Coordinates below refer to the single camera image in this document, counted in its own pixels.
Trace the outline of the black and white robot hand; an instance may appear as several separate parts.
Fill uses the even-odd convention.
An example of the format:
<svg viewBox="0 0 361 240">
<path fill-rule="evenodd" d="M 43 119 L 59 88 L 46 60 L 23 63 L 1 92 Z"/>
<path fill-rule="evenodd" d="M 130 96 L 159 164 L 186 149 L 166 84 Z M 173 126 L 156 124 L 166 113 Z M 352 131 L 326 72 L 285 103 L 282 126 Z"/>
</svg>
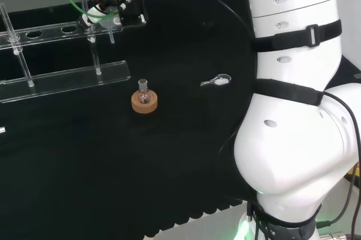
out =
<svg viewBox="0 0 361 240">
<path fill-rule="evenodd" d="M 143 7 L 140 0 L 98 0 L 99 4 L 90 8 L 85 14 L 82 14 L 77 23 L 83 29 L 89 29 L 93 24 L 102 21 L 113 21 L 116 19 L 116 25 L 137 25 L 146 22 Z"/>
</svg>

